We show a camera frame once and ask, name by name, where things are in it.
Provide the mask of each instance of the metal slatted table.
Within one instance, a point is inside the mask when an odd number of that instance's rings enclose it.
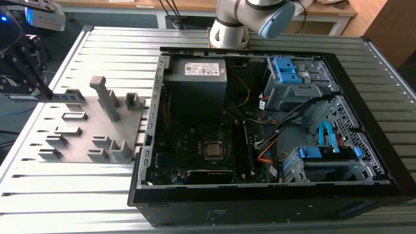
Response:
[[[55,73],[50,88],[54,92],[78,88],[86,95],[93,92],[87,87],[90,76],[105,76],[105,85],[117,95],[134,92],[149,98],[159,46],[206,47],[207,33],[107,27],[85,29]],[[416,179],[416,96],[371,43],[349,37],[282,35],[274,40],[263,40],[250,35],[250,46],[258,50],[335,53]],[[337,222],[154,229],[138,210],[126,206],[131,163],[114,165],[37,161],[38,156],[30,150],[29,143],[37,130],[45,128],[38,116],[47,111],[46,105],[37,105],[0,167],[0,228],[3,233],[18,230],[22,233],[239,233],[291,229],[319,234],[414,232],[416,200]],[[137,145],[143,140],[145,124],[146,112],[142,114]]]

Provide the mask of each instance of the floor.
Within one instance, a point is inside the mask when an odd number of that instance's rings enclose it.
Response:
[[[183,24],[187,29],[205,29],[210,25],[213,19],[207,17],[201,17],[194,20],[194,17],[186,17],[185,22],[191,22],[190,24]],[[67,21],[65,25],[63,32],[50,32],[43,30],[35,30],[33,28],[25,28],[25,33],[39,34],[43,37],[46,43],[46,48],[50,53],[50,59],[47,61],[47,70],[45,75],[47,80],[53,78],[53,75],[59,67],[59,64],[66,56],[70,46],[78,36],[78,32],[83,25],[94,26],[109,26],[109,27],[138,27],[138,28],[155,28],[155,16],[151,15],[114,15],[114,14],[86,14],[74,13],[73,21]],[[173,28],[171,24],[167,22],[167,28]],[[416,54],[413,54],[407,61],[402,64],[399,69],[397,69],[403,79],[407,81],[409,85],[416,88],[416,79],[413,76],[416,74]],[[21,110],[27,110],[33,108],[30,103],[10,103],[3,96],[0,96],[0,130],[13,131],[18,133],[23,127],[23,124],[29,118],[30,112],[27,111],[15,115],[1,115],[1,113],[13,113]],[[0,134],[0,164],[3,157],[10,149],[10,143],[2,144],[3,142],[13,141],[15,135]]]

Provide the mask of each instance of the wooden table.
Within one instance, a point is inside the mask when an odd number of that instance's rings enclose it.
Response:
[[[83,13],[114,13],[114,14],[151,14],[157,18],[158,28],[166,28],[165,12],[158,0],[135,0],[135,2],[109,3],[107,0],[53,0],[62,6],[65,12]],[[214,17],[215,0],[174,0],[181,16]],[[341,35],[346,24],[357,15],[357,12],[346,5],[339,10],[331,5],[322,5],[314,2],[306,9],[306,21],[329,22],[333,26],[329,35]],[[299,24],[303,16],[293,18]]]

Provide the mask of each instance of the orange cable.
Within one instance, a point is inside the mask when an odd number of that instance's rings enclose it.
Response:
[[[241,104],[238,104],[237,106],[223,107],[225,110],[238,108],[239,106],[242,106],[242,105],[247,102],[247,99],[249,99],[249,88],[247,88],[246,83],[245,83],[243,80],[241,80],[239,77],[237,77],[235,75],[233,75],[233,74],[230,74],[230,73],[227,73],[227,75],[230,75],[231,77],[234,77],[234,78],[241,82],[241,84],[243,85],[243,87],[245,87],[245,89],[246,89],[246,98],[245,98],[243,102],[242,102]]]
[[[267,146],[265,147],[265,149],[262,150],[262,152],[259,153],[258,157],[257,157],[257,161],[258,162],[267,162],[267,163],[273,163],[271,160],[269,159],[263,159],[261,158],[262,155],[265,154],[265,151],[271,147],[271,145],[275,143],[278,137],[267,144]]]

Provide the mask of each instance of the gray plastic block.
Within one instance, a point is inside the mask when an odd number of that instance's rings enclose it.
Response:
[[[117,161],[125,160],[130,157],[130,149],[129,149],[129,146],[126,145],[125,140],[121,143],[121,147],[118,147],[115,141],[111,140],[109,151],[110,151],[110,153],[114,156]]]
[[[78,89],[66,89],[65,94],[75,94],[79,100],[85,100],[82,94]]]
[[[49,135],[45,137],[45,142],[54,146],[54,145],[65,145],[67,143],[65,137],[61,134]]]
[[[57,126],[53,132],[62,135],[79,135],[82,131],[78,127]]]
[[[118,103],[118,99],[115,97],[114,91],[111,91],[111,89],[107,89],[107,95],[109,95],[109,98],[111,100],[111,104],[117,108],[119,106],[119,103]]]
[[[90,140],[97,147],[110,146],[110,139],[107,136],[91,136]]]
[[[42,159],[57,159],[62,156],[62,154],[59,153],[59,151],[55,148],[39,149],[37,154]]]
[[[102,161],[109,158],[107,153],[103,149],[89,149],[86,155],[93,161]]]
[[[85,120],[87,115],[85,112],[63,112],[61,118],[62,120]]]
[[[105,77],[91,77],[89,81],[89,87],[97,91],[99,98],[99,104],[111,122],[119,119],[118,112],[115,111],[114,100],[105,88]]]
[[[141,110],[143,98],[137,96],[137,93],[126,93],[123,103],[127,110]]]

